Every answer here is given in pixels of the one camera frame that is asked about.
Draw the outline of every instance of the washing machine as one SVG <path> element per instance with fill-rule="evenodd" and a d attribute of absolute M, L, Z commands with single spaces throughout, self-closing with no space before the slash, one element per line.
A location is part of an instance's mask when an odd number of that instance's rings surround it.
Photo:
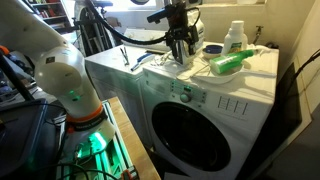
<path fill-rule="evenodd" d="M 248 72 L 225 82 L 196 59 L 143 68 L 154 150 L 192 179 L 235 179 L 273 106 L 278 51 L 248 58 Z"/>

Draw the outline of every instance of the wall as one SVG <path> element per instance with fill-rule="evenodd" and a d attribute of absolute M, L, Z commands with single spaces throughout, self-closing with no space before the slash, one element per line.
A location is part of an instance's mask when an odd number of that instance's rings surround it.
<path fill-rule="evenodd" d="M 257 44 L 274 42 L 280 46 L 279 75 L 282 77 L 289 66 L 292 45 L 315 0 L 268 0 L 265 6 L 218 5 L 201 8 L 201 20 L 206 27 L 206 40 L 223 42 L 232 20 L 245 21 L 245 33 L 249 42 L 255 38 L 256 26 L 264 26 Z M 139 27 L 154 30 L 168 30 L 167 21 L 161 24 L 149 24 L 146 17 L 152 12 L 108 12 L 108 16 L 117 17 L 122 24 L 120 31 L 127 27 Z"/>
<path fill-rule="evenodd" d="M 291 60 L 301 67 L 320 48 L 320 0 L 316 0 L 292 49 Z M 300 96 L 306 95 L 307 112 L 312 122 L 273 161 L 264 178 L 320 179 L 320 57 L 306 66 L 299 76 L 302 81 Z"/>

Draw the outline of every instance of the black cable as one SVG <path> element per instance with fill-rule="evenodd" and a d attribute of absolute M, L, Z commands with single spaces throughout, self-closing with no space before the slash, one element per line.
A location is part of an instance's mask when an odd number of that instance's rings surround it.
<path fill-rule="evenodd" d="M 111 175 L 111 174 L 109 174 L 109 173 L 107 173 L 107 172 L 101 171 L 101 170 L 99 170 L 99 169 L 88 169 L 88 170 L 86 170 L 86 172 L 98 172 L 98 173 L 102 173 L 102 174 L 104 174 L 105 176 L 109 176 L 109 177 L 111 177 L 112 179 L 117 180 L 117 178 L 114 177 L 113 175 Z"/>
<path fill-rule="evenodd" d="M 107 173 L 107 172 L 105 172 L 105 171 L 102 171 L 102 170 L 99 170 L 99 169 L 88 169 L 88 170 L 85 170 L 86 172 L 97 172 L 97 173 L 102 173 L 102 174 L 104 174 L 105 176 L 108 176 L 108 177 L 111 177 L 112 179 L 114 179 L 114 180 L 118 180 L 116 177 L 114 177 L 113 175 L 111 175 L 111 174 L 109 174 L 109 173 Z M 66 178 L 66 177 L 69 177 L 69 176 L 72 176 L 72 175 L 75 175 L 75 174 L 78 174 L 78 173 L 80 173 L 81 171 L 75 171 L 75 172 L 72 172 L 72 173 L 70 173 L 70 174 L 66 174 L 66 175 L 64 175 L 63 177 L 61 177 L 60 179 L 64 179 L 64 178 Z"/>
<path fill-rule="evenodd" d="M 129 43 L 132 44 L 138 44 L 138 45 L 152 45 L 152 44 L 158 44 L 161 43 L 162 41 L 164 41 L 166 39 L 166 35 L 163 37 L 160 37 L 158 39 L 154 39 L 151 41 L 138 41 L 138 40 L 134 40 L 134 39 L 130 39 L 124 35 L 122 35 L 121 33 L 119 33 L 118 31 L 116 31 L 113 27 L 111 27 L 108 22 L 106 22 L 98 13 L 98 11 L 95 9 L 93 3 L 91 0 L 86 0 L 86 3 L 88 5 L 88 8 L 90 9 L 90 11 L 92 11 L 92 13 L 94 14 L 95 18 L 98 19 L 98 21 L 100 21 L 100 23 L 107 28 L 111 33 L 113 33 L 116 37 L 127 41 Z"/>
<path fill-rule="evenodd" d="M 37 14 L 36 10 L 29 4 L 27 0 L 22 0 L 26 6 L 28 6 L 35 14 Z"/>
<path fill-rule="evenodd" d="M 67 112 L 67 110 L 66 110 L 63 106 L 59 106 L 59 105 L 56 105 L 56 104 L 47 104 L 47 103 L 30 103 L 30 104 L 21 104 L 21 105 L 19 105 L 19 106 L 15 106 L 15 107 L 12 107 L 12 108 L 6 109 L 6 110 L 4 110 L 4 111 L 10 111 L 10 110 L 17 109 L 17 108 L 21 108 L 21 107 L 38 106 L 38 105 L 43 105 L 43 106 L 53 106 L 53 107 L 61 108 L 62 110 L 64 110 L 64 113 L 66 113 L 66 112 Z"/>
<path fill-rule="evenodd" d="M 79 33 L 79 35 L 77 36 L 76 40 L 74 40 L 74 42 L 72 43 L 72 45 L 74 45 L 80 38 L 80 36 L 82 35 L 82 33 Z"/>
<path fill-rule="evenodd" d="M 312 61 L 314 61 L 315 59 L 317 59 L 320 56 L 320 49 L 318 49 L 315 53 L 312 54 L 312 56 L 297 70 L 297 72 L 292 76 L 291 81 L 290 81 L 290 85 L 285 93 L 285 99 L 287 98 L 287 96 L 289 95 L 290 89 L 292 88 L 295 80 L 297 79 L 297 77 L 299 76 L 299 74 L 302 72 L 302 70 L 308 65 L 310 64 Z"/>
<path fill-rule="evenodd" d="M 60 143 L 60 147 L 59 147 L 57 155 L 56 155 L 55 162 L 59 162 L 59 159 L 60 159 L 60 157 L 62 155 L 62 151 L 63 151 L 64 145 L 65 145 L 66 139 L 67 139 L 67 130 L 68 130 L 68 128 L 69 128 L 69 125 L 66 122 L 65 128 L 64 128 L 64 132 L 63 132 L 63 135 L 62 135 L 62 139 L 61 139 L 61 143 Z"/>
<path fill-rule="evenodd" d="M 196 19 L 196 22 L 194 22 L 194 24 L 193 24 L 193 26 L 195 26 L 195 25 L 198 23 L 199 19 L 200 19 L 201 11 L 200 11 L 200 9 L 197 8 L 197 7 L 193 7 L 193 8 L 187 9 L 187 11 L 192 11 L 192 10 L 197 10 L 197 11 L 198 11 L 198 17 L 197 17 L 197 19 Z"/>
<path fill-rule="evenodd" d="M 51 168 L 56 168 L 56 167 L 64 167 L 64 166 L 71 166 L 71 167 L 75 167 L 77 169 L 79 169 L 80 171 L 79 172 L 82 172 L 85 177 L 86 177 L 86 180 L 90 180 L 89 179 L 89 175 L 87 173 L 87 170 L 83 169 L 83 167 L 79 166 L 79 165 L 76 165 L 76 164 L 70 164 L 70 163 L 59 163 L 59 164 L 52 164 L 52 165 L 49 165 L 49 166 L 45 166 L 45 167 L 42 167 L 42 168 L 39 168 L 33 172 L 31 172 L 32 174 L 34 173 L 38 173 L 40 171 L 43 171 L 43 170 L 46 170 L 46 169 L 51 169 Z"/>

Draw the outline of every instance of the robotic arm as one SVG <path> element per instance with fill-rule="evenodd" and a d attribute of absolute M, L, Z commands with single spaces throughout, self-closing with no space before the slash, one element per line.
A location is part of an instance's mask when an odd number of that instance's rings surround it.
<path fill-rule="evenodd" d="M 67 110 L 74 148 L 88 135 L 101 131 L 108 142 L 114 128 L 84 67 L 84 57 L 20 0 L 0 2 L 0 44 L 29 56 L 35 64 L 35 80 Z"/>
<path fill-rule="evenodd" d="M 199 9 L 187 9 L 192 4 L 199 4 L 199 1 L 190 0 L 186 3 L 183 0 L 172 0 L 171 4 L 167 2 L 163 9 L 147 17 L 149 23 L 159 23 L 160 19 L 167 18 L 170 29 L 166 34 L 166 45 L 171 48 L 174 59 L 181 65 L 191 62 L 193 55 L 202 47 L 204 39 Z"/>

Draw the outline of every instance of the green led light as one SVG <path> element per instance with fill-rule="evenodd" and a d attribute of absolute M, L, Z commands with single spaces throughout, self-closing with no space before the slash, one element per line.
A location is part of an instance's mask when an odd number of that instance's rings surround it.
<path fill-rule="evenodd" d="M 100 149 L 106 148 L 107 142 L 103 139 L 103 137 L 101 136 L 101 134 L 98 133 L 98 132 L 95 132 L 93 135 L 94 135 L 94 136 L 97 138 L 97 140 L 99 141 L 99 143 L 97 143 L 97 144 L 100 145 L 99 148 L 100 148 Z"/>

